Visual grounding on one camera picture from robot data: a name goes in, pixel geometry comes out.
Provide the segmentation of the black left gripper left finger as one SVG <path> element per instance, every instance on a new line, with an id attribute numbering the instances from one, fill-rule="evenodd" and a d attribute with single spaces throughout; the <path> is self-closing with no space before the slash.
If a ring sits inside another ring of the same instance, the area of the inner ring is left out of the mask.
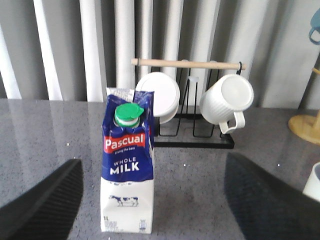
<path id="1" fill-rule="evenodd" d="M 83 197 L 81 159 L 69 159 L 0 209 L 2 240 L 66 240 Z"/>

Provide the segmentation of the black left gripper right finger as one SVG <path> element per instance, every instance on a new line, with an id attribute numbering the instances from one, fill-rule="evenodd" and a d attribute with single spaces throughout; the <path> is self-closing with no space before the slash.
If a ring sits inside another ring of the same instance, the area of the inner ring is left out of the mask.
<path id="1" fill-rule="evenodd" d="M 227 154 L 224 194 L 247 240 L 320 238 L 320 203 L 240 153 Z"/>

